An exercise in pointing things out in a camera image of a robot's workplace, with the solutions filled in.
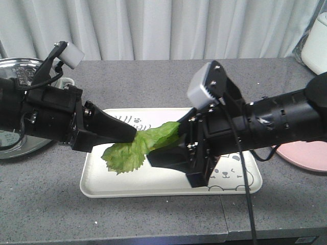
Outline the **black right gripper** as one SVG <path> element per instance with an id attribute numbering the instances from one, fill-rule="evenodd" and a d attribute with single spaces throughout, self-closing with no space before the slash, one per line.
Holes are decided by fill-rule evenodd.
<path id="1" fill-rule="evenodd" d="M 241 151 L 246 130 L 242 109 L 222 105 L 199 111 L 192 108 L 178 122 L 178 136 L 188 136 L 189 149 L 172 144 L 151 151 L 147 159 L 152 167 L 188 174 L 192 188 L 206 186 L 218 158 Z"/>

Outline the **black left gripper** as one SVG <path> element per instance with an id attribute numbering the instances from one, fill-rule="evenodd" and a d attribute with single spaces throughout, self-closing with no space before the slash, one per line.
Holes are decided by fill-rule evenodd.
<path id="1" fill-rule="evenodd" d="M 88 153 L 97 145 L 134 140 L 133 126 L 105 113 L 90 101 L 85 102 L 83 116 L 88 131 L 77 130 L 82 92 L 73 85 L 66 89 L 44 86 L 27 91 L 21 109 L 22 135 L 55 140 L 70 145 L 74 151 Z"/>

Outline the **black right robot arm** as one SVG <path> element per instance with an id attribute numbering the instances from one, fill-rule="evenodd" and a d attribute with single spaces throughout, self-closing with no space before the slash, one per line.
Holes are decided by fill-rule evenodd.
<path id="1" fill-rule="evenodd" d="M 192 187 L 206 186 L 220 156 L 294 141 L 326 140 L 326 74 L 304 89 L 244 102 L 226 75 L 207 75 L 206 98 L 191 95 L 193 109 L 180 119 L 179 138 L 151 151 L 153 167 L 186 174 Z"/>

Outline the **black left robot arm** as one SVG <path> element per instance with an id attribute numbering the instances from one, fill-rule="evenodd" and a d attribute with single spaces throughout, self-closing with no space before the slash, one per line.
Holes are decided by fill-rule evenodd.
<path id="1" fill-rule="evenodd" d="M 134 140 L 134 127 L 90 101 L 83 104 L 82 92 L 73 85 L 24 92 L 17 89 L 14 78 L 1 79 L 1 130 L 58 141 L 89 153 L 96 145 Z"/>

